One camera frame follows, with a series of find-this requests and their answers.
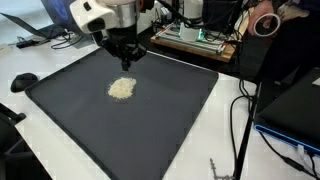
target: green light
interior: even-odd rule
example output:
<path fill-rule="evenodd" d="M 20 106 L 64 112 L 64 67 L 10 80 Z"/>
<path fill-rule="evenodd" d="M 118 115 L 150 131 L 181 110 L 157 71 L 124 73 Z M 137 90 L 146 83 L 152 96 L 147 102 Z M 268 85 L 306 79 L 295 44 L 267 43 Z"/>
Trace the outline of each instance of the green light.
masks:
<path fill-rule="evenodd" d="M 199 36 L 198 36 L 198 41 L 202 41 L 204 39 L 204 33 L 203 33 L 203 30 L 202 29 L 200 29 L 200 31 L 199 31 Z"/>

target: white cable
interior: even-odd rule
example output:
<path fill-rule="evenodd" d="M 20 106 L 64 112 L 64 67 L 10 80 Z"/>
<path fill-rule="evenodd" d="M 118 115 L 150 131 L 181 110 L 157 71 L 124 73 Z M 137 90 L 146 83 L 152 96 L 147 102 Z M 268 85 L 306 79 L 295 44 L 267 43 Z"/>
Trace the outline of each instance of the white cable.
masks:
<path fill-rule="evenodd" d="M 298 145 L 298 154 L 299 154 L 301 160 L 303 161 L 303 164 L 305 165 L 304 168 L 309 172 L 313 172 L 312 167 L 307 163 L 307 160 L 304 158 L 304 147 L 301 146 L 300 144 Z"/>

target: electronic device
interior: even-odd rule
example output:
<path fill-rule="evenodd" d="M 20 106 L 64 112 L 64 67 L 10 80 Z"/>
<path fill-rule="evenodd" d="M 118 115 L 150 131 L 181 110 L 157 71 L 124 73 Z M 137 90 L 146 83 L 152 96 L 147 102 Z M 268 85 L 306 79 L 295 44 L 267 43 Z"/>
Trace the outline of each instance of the electronic device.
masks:
<path fill-rule="evenodd" d="M 183 16 L 188 18 L 194 25 L 202 25 L 202 0 L 185 0 Z M 199 38 L 200 28 L 188 28 L 184 22 L 180 25 L 180 39 L 183 41 L 196 42 Z"/>
<path fill-rule="evenodd" d="M 211 31 L 232 34 L 242 10 L 243 0 L 203 0 L 203 23 Z"/>
<path fill-rule="evenodd" d="M 31 34 L 34 34 L 39 37 L 43 37 L 45 39 L 52 39 L 52 38 L 58 37 L 65 32 L 63 28 L 56 25 L 51 25 L 51 26 L 37 30 L 34 27 L 32 27 L 30 24 L 26 23 L 25 21 L 23 21 L 22 19 L 16 16 L 11 16 L 9 14 L 4 14 L 4 13 L 0 13 L 0 14 L 2 14 L 4 17 L 8 18 L 12 22 L 16 23 L 23 29 L 29 31 Z"/>
<path fill-rule="evenodd" d="M 281 94 L 255 117 L 254 129 L 320 156 L 320 69 Z"/>
<path fill-rule="evenodd" d="M 70 12 L 81 31 L 119 57 L 122 69 L 128 71 L 131 62 L 146 54 L 139 44 L 137 21 L 140 11 L 153 5 L 153 0 L 78 0 L 70 4 Z"/>
<path fill-rule="evenodd" d="M 32 73 L 18 75 L 11 84 L 11 92 L 17 93 L 26 90 L 32 84 L 38 82 L 38 77 Z"/>
<path fill-rule="evenodd" d="M 75 23 L 70 4 L 75 0 L 41 0 L 52 22 L 78 35 L 85 35 Z"/>

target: cable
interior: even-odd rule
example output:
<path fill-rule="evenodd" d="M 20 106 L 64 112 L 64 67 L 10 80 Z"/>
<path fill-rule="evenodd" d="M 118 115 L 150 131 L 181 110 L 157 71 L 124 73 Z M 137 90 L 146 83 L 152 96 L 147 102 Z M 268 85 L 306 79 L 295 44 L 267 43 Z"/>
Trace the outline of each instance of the cable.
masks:
<path fill-rule="evenodd" d="M 49 38 L 48 39 L 52 39 L 52 33 L 53 33 L 53 30 L 55 29 L 56 27 L 53 27 L 52 29 L 51 29 L 51 31 L 50 31 L 50 35 L 49 35 Z"/>
<path fill-rule="evenodd" d="M 312 169 L 312 167 L 310 167 L 310 165 L 307 163 L 307 161 L 304 159 L 304 156 L 303 156 L 303 154 L 299 154 L 300 155 L 300 159 L 303 161 L 303 164 L 304 164 L 304 166 L 305 166 L 305 169 L 307 170 L 307 171 L 309 171 L 309 172 L 312 172 L 313 171 L 313 169 Z"/>
<path fill-rule="evenodd" d="M 232 8 L 230 8 L 224 15 L 220 16 L 219 18 L 217 18 L 215 21 L 213 22 L 207 22 L 207 23 L 204 23 L 204 24 L 192 24 L 190 19 L 181 15 L 179 11 L 175 10 L 170 4 L 168 4 L 167 2 L 164 2 L 163 0 L 158 0 L 158 2 L 160 4 L 162 4 L 165 8 L 167 8 L 170 12 L 172 12 L 173 14 L 175 14 L 177 16 L 178 19 L 180 19 L 185 27 L 187 28 L 193 28 L 193 29 L 200 29 L 200 28 L 204 28 L 206 27 L 207 25 L 211 25 L 211 24 L 214 24 L 214 23 L 217 23 L 219 22 L 221 19 L 223 19 L 225 16 L 227 16 L 231 11 L 233 11 L 237 5 L 237 3 L 234 4 L 234 6 Z"/>
<path fill-rule="evenodd" d="M 220 36 L 221 36 L 221 34 L 222 34 L 222 32 L 220 31 L 219 32 L 219 34 L 217 35 L 217 36 L 215 36 L 215 35 L 213 35 L 209 30 L 207 30 L 207 29 L 202 29 L 203 30 L 203 32 L 205 33 L 204 34 L 204 38 L 207 40 L 207 41 L 209 41 L 209 42 L 213 42 L 213 41 L 215 41 L 215 40 L 217 40 L 217 39 L 221 39 L 221 40 L 223 40 L 222 38 L 220 38 Z M 208 35 L 210 35 L 210 36 L 212 36 L 213 37 L 213 39 L 208 39 Z"/>
<path fill-rule="evenodd" d="M 242 94 L 244 94 L 243 96 L 240 96 L 240 97 L 246 97 L 246 98 L 250 99 L 251 103 L 254 103 L 254 98 L 253 98 L 254 96 L 248 96 L 249 93 L 248 93 L 248 91 L 247 91 L 247 90 L 245 89 L 245 87 L 244 87 L 243 79 L 241 79 L 240 82 L 239 82 L 239 88 L 240 88 L 240 92 L 241 92 Z M 250 111 L 249 111 L 249 118 L 253 121 L 253 118 L 252 118 L 252 116 L 250 115 Z M 276 150 L 272 147 L 272 145 L 269 143 L 269 141 L 266 139 L 266 137 L 263 135 L 263 133 L 259 132 L 259 134 L 261 135 L 261 137 L 262 137 L 262 139 L 264 140 L 264 142 L 268 145 L 268 147 L 269 147 L 276 155 L 278 155 L 286 164 L 288 164 L 289 166 L 291 166 L 292 168 L 294 168 L 294 169 L 296 169 L 296 170 L 298 170 L 298 171 L 300 171 L 300 172 L 304 172 L 305 174 L 308 174 L 309 176 L 315 178 L 316 180 L 319 180 L 319 178 L 317 177 L 317 174 L 316 174 L 314 165 L 313 165 L 313 171 L 314 171 L 315 174 L 312 174 L 312 173 L 310 173 L 309 171 L 307 171 L 306 168 L 305 168 L 303 165 L 299 164 L 298 162 L 294 161 L 293 159 L 291 159 L 291 158 L 289 158 L 289 157 L 286 157 L 286 156 L 281 155 L 278 151 L 276 151 Z"/>
<path fill-rule="evenodd" d="M 70 46 L 73 46 L 73 45 L 77 44 L 78 42 L 80 42 L 80 41 L 82 40 L 82 38 L 83 38 L 83 36 L 81 36 L 77 41 L 75 41 L 75 42 L 73 42 L 73 43 L 71 43 L 71 44 L 69 44 L 69 45 L 67 45 L 67 46 L 56 47 L 56 46 L 59 46 L 59 45 L 62 45 L 62 44 L 65 44 L 65 43 L 69 42 L 69 41 L 70 41 L 70 35 L 69 35 L 69 41 L 64 41 L 64 42 L 62 42 L 62 43 L 52 45 L 51 48 L 54 49 L 54 50 L 65 49 L 65 48 L 67 48 L 67 47 L 70 47 Z"/>
<path fill-rule="evenodd" d="M 24 38 L 21 37 L 21 36 L 17 36 L 17 39 L 18 39 L 19 42 L 25 42 L 25 41 L 26 41 L 26 39 L 24 39 Z"/>
<path fill-rule="evenodd" d="M 182 14 L 184 14 L 184 1 L 179 3 L 179 10 L 182 9 Z"/>
<path fill-rule="evenodd" d="M 320 180 L 319 177 L 318 177 L 318 173 L 316 171 L 316 165 L 314 163 L 313 156 L 311 154 L 309 154 L 309 157 L 310 157 L 310 160 L 311 160 L 311 163 L 312 163 L 312 170 L 313 170 L 314 176 L 315 176 L 316 180 Z"/>
<path fill-rule="evenodd" d="M 243 19 L 244 19 L 244 17 L 243 17 L 244 15 L 243 15 L 243 12 L 241 12 L 241 20 L 240 20 L 240 22 L 239 22 L 239 26 L 238 26 L 238 29 L 234 29 L 233 31 L 234 31 L 234 34 L 236 35 L 236 37 L 237 37 L 237 41 L 239 42 L 238 43 L 238 48 L 236 49 L 236 51 L 237 51 L 237 61 L 238 61 L 238 63 L 240 63 L 240 56 L 241 56 L 241 54 L 242 54 L 242 52 L 243 52 L 243 42 L 242 42 L 242 38 L 243 38 L 243 35 L 240 33 L 240 27 L 241 27 L 241 24 L 242 24 L 242 22 L 243 22 Z"/>
<path fill-rule="evenodd" d="M 233 149 L 233 158 L 234 158 L 234 172 L 233 175 L 237 174 L 237 162 L 238 162 L 238 155 L 237 155 L 237 149 L 236 149 L 236 144 L 235 144 L 235 140 L 234 140 L 234 133 L 233 133 L 233 119 L 232 119 L 232 111 L 233 111 L 233 105 L 234 103 L 241 99 L 244 98 L 246 96 L 239 96 L 236 99 L 234 99 L 231 103 L 231 107 L 230 107 L 230 133 L 231 133 L 231 141 L 232 141 L 232 149 Z"/>
<path fill-rule="evenodd" d="M 155 20 L 155 22 L 157 22 L 158 20 L 161 19 L 157 8 L 156 8 L 155 13 L 156 13 L 156 16 L 157 16 L 157 19 Z"/>
<path fill-rule="evenodd" d="M 54 38 L 55 40 L 58 40 L 58 41 L 67 41 L 68 39 L 65 37 L 66 35 L 64 36 L 59 36 L 59 37 L 62 37 L 63 39 L 58 39 L 59 37 L 56 37 Z"/>
<path fill-rule="evenodd" d="M 42 40 L 42 41 L 38 41 L 34 46 L 41 46 L 47 42 L 50 42 L 51 40 L 50 39 L 45 39 L 45 40 Z"/>

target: computer mouse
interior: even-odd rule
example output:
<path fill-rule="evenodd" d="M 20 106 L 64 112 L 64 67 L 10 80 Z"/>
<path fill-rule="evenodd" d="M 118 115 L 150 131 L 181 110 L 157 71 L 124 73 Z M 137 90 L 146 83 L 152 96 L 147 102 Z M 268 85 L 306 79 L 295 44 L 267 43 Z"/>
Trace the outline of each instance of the computer mouse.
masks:
<path fill-rule="evenodd" d="M 32 73 L 18 75 L 11 84 L 11 92 L 17 93 L 26 90 L 32 84 L 38 82 L 38 77 Z"/>

